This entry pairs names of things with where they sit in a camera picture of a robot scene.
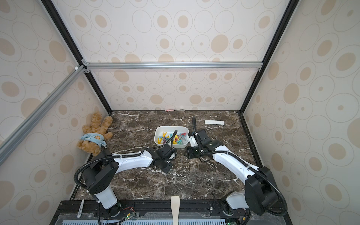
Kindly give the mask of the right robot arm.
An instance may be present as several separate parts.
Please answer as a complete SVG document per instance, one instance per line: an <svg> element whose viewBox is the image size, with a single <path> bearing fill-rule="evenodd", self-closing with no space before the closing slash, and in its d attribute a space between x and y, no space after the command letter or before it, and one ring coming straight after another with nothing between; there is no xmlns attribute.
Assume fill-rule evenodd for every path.
<svg viewBox="0 0 360 225"><path fill-rule="evenodd" d="M287 202L269 168L254 166L231 152L222 142L209 138L204 129L197 129L196 118L192 119L192 125L194 131L189 135L190 146L185 156L189 159L209 157L245 185L244 191L234 191L222 198L220 205L225 214L233 214L237 209L249 209L259 216L265 212L278 217L287 214Z"/></svg>

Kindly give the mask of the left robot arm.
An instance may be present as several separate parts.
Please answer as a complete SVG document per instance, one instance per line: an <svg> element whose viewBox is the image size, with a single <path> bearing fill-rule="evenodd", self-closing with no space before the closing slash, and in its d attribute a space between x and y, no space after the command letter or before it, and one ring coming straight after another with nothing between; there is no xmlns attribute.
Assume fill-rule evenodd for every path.
<svg viewBox="0 0 360 225"><path fill-rule="evenodd" d="M75 172L74 181L102 204L105 210L119 208L118 198L110 187L114 176L138 167L156 167L164 173L169 172L173 166L172 161L177 157L177 150L173 147L177 133L175 130L164 144L155 148L145 148L139 153L116 155L104 150Z"/></svg>

